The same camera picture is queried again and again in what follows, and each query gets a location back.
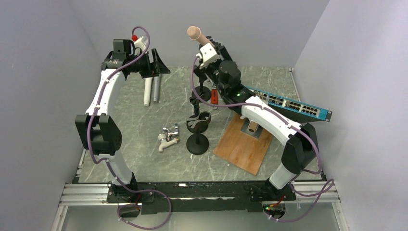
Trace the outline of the black shock mount stand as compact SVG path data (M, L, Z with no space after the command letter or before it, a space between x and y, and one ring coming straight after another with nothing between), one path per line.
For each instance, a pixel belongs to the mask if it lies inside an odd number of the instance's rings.
M220 60L216 61L215 63L210 64L207 68L204 69L200 69L199 68L199 58L198 61L196 63L196 66L194 67L194 74L199 78L200 84L203 85L205 81L210 81L212 84L214 84L214 82L217 82L217 75L219 72L219 66L221 64L221 62L224 60L224 56L222 54L222 49L224 48L224 46L222 45L222 43L220 42L216 42L216 41L212 41L210 40L213 44L213 47L216 49L217 53L220 56Z

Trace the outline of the grey handheld microphone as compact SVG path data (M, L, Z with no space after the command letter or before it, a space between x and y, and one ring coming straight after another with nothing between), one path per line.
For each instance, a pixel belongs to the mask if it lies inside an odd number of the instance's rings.
M154 82L153 82L153 102L158 103L159 102L159 96L160 96L160 79L161 76L156 76L154 77Z

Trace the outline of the white microphone with stand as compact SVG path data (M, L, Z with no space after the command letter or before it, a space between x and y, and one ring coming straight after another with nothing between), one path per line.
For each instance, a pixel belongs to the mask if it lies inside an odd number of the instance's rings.
M150 105L150 100L151 100L151 89L152 89L152 77L145 78L145 84L144 84L144 96L143 96L143 105L145 107Z

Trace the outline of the pink microphone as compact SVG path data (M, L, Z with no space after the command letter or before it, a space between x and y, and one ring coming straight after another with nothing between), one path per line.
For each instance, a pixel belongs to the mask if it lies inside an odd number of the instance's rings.
M202 34L201 30L197 26L190 26L187 29L187 35L191 40L197 41L201 45L206 45L206 44L212 44L212 42L204 35Z

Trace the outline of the black front microphone stand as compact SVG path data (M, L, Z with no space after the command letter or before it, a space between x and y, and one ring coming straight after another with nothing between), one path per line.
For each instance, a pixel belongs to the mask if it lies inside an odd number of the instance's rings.
M209 148L209 140L203 133L211 122L211 114L204 111L197 116L190 116L186 122L187 129L192 133L186 141L187 150L194 155L204 154Z

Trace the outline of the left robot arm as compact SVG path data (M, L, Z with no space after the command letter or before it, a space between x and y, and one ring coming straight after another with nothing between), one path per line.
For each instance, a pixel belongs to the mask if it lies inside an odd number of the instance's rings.
M134 201L138 188L132 171L120 151L122 132L113 119L115 104L127 77L138 73L142 78L169 74L156 49L150 49L146 36L114 39L113 50L101 64L101 79L89 108L75 118L81 142L95 164L103 163L111 173L111 183L120 186L119 196Z

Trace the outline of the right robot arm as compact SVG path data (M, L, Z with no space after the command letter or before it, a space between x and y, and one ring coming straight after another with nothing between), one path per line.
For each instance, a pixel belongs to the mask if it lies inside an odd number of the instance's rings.
M315 128L285 117L244 86L241 72L224 46L201 42L199 50L199 65L193 71L196 76L211 80L224 102L223 107L257 123L284 146L281 163L265 186L266 196L278 199L284 187L306 171L313 159L320 159Z

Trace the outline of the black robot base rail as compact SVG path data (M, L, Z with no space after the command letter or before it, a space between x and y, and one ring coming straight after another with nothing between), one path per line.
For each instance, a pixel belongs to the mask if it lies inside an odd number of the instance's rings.
M143 215L168 212L262 212L262 205L296 200L289 186L281 190L256 181L138 182L140 193L108 184L108 204L140 203Z

